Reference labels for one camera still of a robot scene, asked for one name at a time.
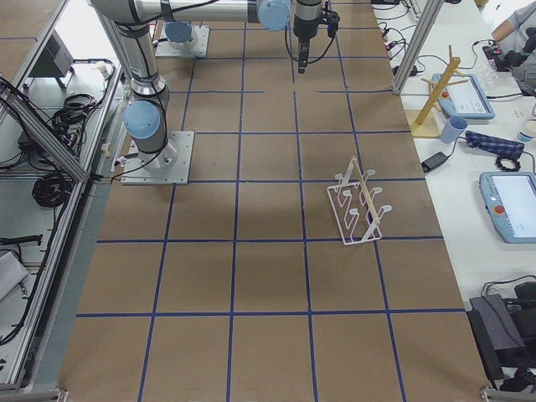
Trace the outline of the person forearm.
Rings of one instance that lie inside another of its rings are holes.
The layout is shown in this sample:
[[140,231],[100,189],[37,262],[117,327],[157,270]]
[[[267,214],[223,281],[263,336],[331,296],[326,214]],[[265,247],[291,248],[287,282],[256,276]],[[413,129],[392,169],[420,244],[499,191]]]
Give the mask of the person forearm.
[[519,26],[520,21],[523,20],[522,12],[520,10],[512,13],[510,17],[500,23],[491,33],[492,39],[495,41],[504,40],[509,34],[513,33]]

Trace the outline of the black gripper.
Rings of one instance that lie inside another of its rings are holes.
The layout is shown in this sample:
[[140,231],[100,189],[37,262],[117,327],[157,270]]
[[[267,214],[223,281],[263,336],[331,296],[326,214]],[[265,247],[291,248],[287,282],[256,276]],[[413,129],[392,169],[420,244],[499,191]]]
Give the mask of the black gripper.
[[322,21],[322,2],[317,0],[295,1],[293,33],[299,39],[297,73],[306,72],[310,52],[310,39],[317,35]]

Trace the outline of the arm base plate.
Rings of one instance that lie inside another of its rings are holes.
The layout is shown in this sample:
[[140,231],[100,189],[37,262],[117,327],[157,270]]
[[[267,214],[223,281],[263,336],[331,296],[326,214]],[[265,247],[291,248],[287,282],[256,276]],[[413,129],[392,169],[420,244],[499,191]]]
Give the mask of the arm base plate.
[[194,132],[173,131],[167,135],[167,145],[152,160],[152,156],[139,153],[136,143],[131,140],[129,153],[136,153],[126,161],[129,171],[120,176],[124,185],[185,185],[189,179],[189,169],[193,152]]
[[156,57],[160,59],[203,59],[207,55],[209,26],[185,25],[173,27],[167,24],[157,41]]

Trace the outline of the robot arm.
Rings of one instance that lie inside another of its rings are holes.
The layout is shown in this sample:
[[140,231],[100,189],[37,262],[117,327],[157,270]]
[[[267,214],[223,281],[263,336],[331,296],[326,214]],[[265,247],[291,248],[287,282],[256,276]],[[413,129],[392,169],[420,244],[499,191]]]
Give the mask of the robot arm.
[[150,169],[174,162],[177,155],[168,140],[169,88],[157,67],[151,22],[162,20],[171,27],[193,20],[258,23],[269,31],[291,25],[298,39],[301,74],[310,64],[311,40],[318,27],[327,24],[320,1],[91,1],[90,5],[118,30],[134,95],[123,121],[137,145],[142,166]]
[[173,46],[183,46],[192,41],[193,29],[189,21],[168,22],[164,25],[167,41]]

